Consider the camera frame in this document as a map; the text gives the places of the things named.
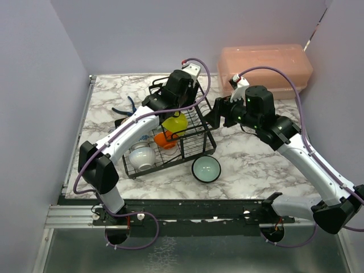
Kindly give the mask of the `white bowl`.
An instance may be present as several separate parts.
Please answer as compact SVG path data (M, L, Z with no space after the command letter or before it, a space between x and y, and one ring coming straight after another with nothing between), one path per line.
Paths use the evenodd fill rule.
M137 171L145 171L152 168L155 160L156 153L147 143L140 142L132 146L129 161Z

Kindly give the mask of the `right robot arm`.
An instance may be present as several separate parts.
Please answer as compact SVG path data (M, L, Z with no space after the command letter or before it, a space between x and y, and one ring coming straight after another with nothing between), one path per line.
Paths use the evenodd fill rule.
M263 86L246 89L245 98L216 98L205 121L213 128L236 124L251 128L265 144L289 160L314 186L320 198L292 197L274 193L263 202L262 218L275 222L291 216L313 220L322 230L337 234L360 210L363 185L355 186L341 176L308 143L288 117L275 113L273 95Z

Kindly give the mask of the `blue floral bowl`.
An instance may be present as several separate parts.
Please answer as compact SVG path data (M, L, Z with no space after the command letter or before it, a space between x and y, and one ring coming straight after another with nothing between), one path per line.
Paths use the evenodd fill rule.
M138 140L137 140L137 142L139 143L139 142L147 142L147 143L149 143L150 142L150 140L151 140L151 135L150 134L144 134L144 135L142 135Z

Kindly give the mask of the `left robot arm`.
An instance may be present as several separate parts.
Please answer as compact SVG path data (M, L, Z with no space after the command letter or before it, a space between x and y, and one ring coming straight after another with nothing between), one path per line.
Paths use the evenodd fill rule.
M98 194L111 223L120 224L126 216L125 201L117 189L119 176L115 165L143 135L194 103L200 72L200 66L194 64L174 70L159 90L145 97L136 112L117 129L96 143L86 141L81 145L78 176Z

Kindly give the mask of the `yellow-green bowl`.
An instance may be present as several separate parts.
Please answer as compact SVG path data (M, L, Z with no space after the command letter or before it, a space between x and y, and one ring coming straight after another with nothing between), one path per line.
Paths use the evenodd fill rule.
M180 137L185 134L188 127L188 120L182 112L175 112L174 116L169 117L162 123L162 126Z

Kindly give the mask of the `orange bowl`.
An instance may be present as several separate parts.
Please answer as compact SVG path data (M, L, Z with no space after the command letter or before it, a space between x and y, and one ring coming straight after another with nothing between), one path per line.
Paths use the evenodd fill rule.
M165 132L160 132L154 136L154 142L161 148L165 150L172 149L176 146L178 141L178 135L166 130Z

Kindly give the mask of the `black wire dish rack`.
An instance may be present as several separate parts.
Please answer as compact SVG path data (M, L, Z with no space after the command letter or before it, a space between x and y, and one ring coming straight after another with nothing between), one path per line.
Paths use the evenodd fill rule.
M138 170L132 166L129 156L134 150L130 148L122 156L122 163L126 176L135 179L152 172L160 171L165 168L173 167L191 160L195 160L204 155L211 155L216 150L216 142L213 139L211 126L205 121L204 115L212 109L208 99L204 99L199 105L191 110L182 111L180 116L187 119L187 128L176 131L171 130L171 135L167 137L167 128L159 126L150 131L142 141L155 151L155 163L150 169L145 171ZM175 146L165 149L154 142L158 135L167 137L168 144Z

